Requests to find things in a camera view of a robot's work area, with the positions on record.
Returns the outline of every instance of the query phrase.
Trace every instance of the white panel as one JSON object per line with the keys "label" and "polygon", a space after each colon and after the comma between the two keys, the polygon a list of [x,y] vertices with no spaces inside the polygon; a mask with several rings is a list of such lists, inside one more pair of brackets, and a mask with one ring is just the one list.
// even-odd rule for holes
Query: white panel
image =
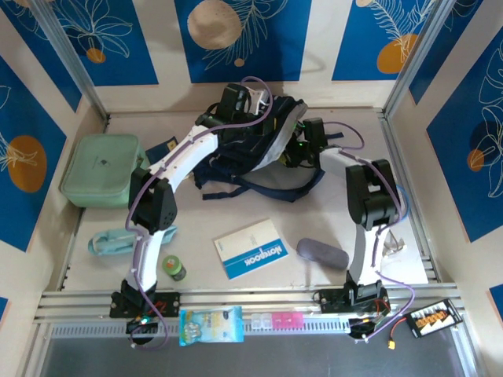
{"label": "white panel", "polygon": [[[332,81],[352,1],[312,1],[300,81],[271,83],[273,93],[302,98],[311,107],[384,105],[395,81]],[[97,92],[107,110],[200,111],[219,101],[225,84],[190,84],[174,2],[134,4],[159,85],[100,86]]]}
{"label": "white panel", "polygon": [[489,288],[503,283],[503,228],[468,241],[426,129],[502,26],[503,2],[485,0],[420,103],[415,106],[406,94],[392,116],[437,267],[444,281],[452,279],[460,288],[475,339],[495,376],[503,371],[503,326]]}
{"label": "white panel", "polygon": [[0,25],[0,55],[67,136],[28,251],[0,241],[0,296],[9,299],[0,328],[0,365],[2,377],[10,377],[23,355],[40,295],[61,264],[77,219],[77,209],[58,189],[73,141],[76,134],[100,132],[103,123],[85,100],[76,114],[72,111],[2,12]]}
{"label": "white panel", "polygon": [[[112,117],[110,133],[137,134],[145,148],[168,140],[173,134],[180,141],[188,132],[198,114],[174,113]],[[325,121],[339,120],[357,127],[367,140],[361,155],[365,158],[389,158],[377,114],[368,111],[312,111],[306,117],[322,116]],[[328,132],[340,128],[328,126]],[[341,144],[357,145],[358,139],[343,130]],[[309,170],[267,167],[254,172],[253,181],[270,187],[291,188],[312,174]],[[206,192],[229,189],[226,185],[208,185]],[[175,283],[158,264],[158,288],[173,287],[183,290],[230,290],[255,288],[308,287],[314,285],[343,284],[345,273],[334,273],[297,256],[296,244],[310,237],[334,246],[341,246],[352,257],[356,228],[347,210],[346,185],[342,178],[326,174],[321,183],[305,198],[285,203],[260,196],[254,192],[232,199],[201,199],[200,191],[191,180],[180,184],[175,193],[179,227],[171,244],[162,247],[160,259],[176,254],[187,269],[187,277]],[[65,290],[117,290],[126,276],[131,254],[97,257],[87,250],[87,244],[97,232],[123,228],[127,210],[87,209],[79,229],[73,251],[71,268],[65,281]],[[288,249],[288,257],[257,269],[249,274],[229,280],[218,258],[212,240],[218,236],[271,218]],[[384,274],[408,283],[427,283],[421,257],[410,223],[404,221],[394,229],[407,248],[384,260]]]}

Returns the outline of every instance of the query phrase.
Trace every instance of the mint green container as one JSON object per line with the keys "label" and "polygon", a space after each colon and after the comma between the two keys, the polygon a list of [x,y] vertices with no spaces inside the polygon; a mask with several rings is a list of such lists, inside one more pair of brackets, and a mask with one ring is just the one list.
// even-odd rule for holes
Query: mint green container
{"label": "mint green container", "polygon": [[77,207],[125,208],[132,171],[148,166],[134,135],[85,136],[75,148],[61,192]]}

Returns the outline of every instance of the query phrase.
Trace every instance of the white table surface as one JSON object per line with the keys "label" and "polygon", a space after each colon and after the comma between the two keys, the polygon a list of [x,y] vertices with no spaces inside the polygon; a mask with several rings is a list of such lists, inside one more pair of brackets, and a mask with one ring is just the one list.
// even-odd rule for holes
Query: white table surface
{"label": "white table surface", "polygon": [[[145,148],[151,148],[176,136],[181,141],[193,125],[196,113],[121,115],[112,117],[110,134],[136,134]],[[321,116],[325,121],[339,120],[355,126],[364,136],[366,147],[361,157],[389,159],[377,114],[372,110],[312,110],[307,117]],[[327,126],[327,133],[342,130],[342,145],[357,145],[358,139],[350,131],[338,126]],[[286,189],[308,180],[308,169],[286,169],[279,164],[254,172],[253,181]],[[206,185],[204,191],[229,189],[227,185]],[[251,290],[288,289],[342,285],[345,273],[337,273],[306,261],[296,253],[296,244],[309,237],[343,248],[353,258],[355,225],[347,210],[346,185],[342,178],[326,174],[308,196],[295,203],[284,203],[246,192],[232,199],[201,199],[201,192],[192,179],[184,180],[175,193],[178,232],[168,245],[162,246],[160,261],[169,254],[177,255],[187,270],[187,276],[174,282],[158,265],[158,288],[179,290]],[[97,232],[124,227],[127,210],[87,209],[83,215],[70,269],[64,283],[67,291],[117,290],[126,276],[132,254],[94,256],[87,250],[90,238]],[[213,239],[253,224],[265,218],[272,219],[280,233],[288,257],[270,263],[246,275],[229,280],[213,244]],[[382,265],[384,275],[409,284],[428,282],[420,253],[408,220],[396,225],[393,232],[403,238],[406,249],[389,258]]]}

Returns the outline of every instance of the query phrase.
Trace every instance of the backpack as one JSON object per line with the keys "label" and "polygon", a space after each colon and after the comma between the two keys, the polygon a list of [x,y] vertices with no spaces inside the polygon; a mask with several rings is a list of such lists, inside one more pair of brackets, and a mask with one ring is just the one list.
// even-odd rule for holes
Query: backpack
{"label": "backpack", "polygon": [[[250,98],[248,88],[229,84],[224,90],[221,102],[210,106],[198,118],[196,125],[212,127],[226,123],[246,123],[264,113],[266,106],[262,105],[259,114],[250,115],[244,110],[245,101],[238,101],[237,98]],[[217,109],[216,113],[211,112],[214,108]],[[232,111],[225,113],[222,109]],[[302,100],[276,96],[270,114],[261,123],[241,129],[219,130],[217,149],[193,170],[196,187],[202,189],[208,181],[230,183],[239,187],[232,192],[203,194],[203,200],[232,198],[250,189],[290,203],[307,195],[325,174],[319,168],[319,163],[313,163],[312,178],[298,188],[268,188],[242,177],[276,160],[280,160],[287,167],[297,167],[305,160],[306,156],[302,150],[309,149],[306,148],[309,147],[309,142],[298,142],[298,139],[303,133],[308,134],[305,132],[306,126],[299,121],[306,110],[307,105]]]}

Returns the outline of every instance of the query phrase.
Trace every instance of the plastic bag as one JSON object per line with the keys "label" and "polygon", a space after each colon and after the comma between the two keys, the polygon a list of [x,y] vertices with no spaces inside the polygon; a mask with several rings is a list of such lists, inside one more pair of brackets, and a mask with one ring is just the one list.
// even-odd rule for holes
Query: plastic bag
{"label": "plastic bag", "polygon": [[240,306],[180,312],[180,346],[188,346],[195,342],[238,343],[243,341],[243,311]]}

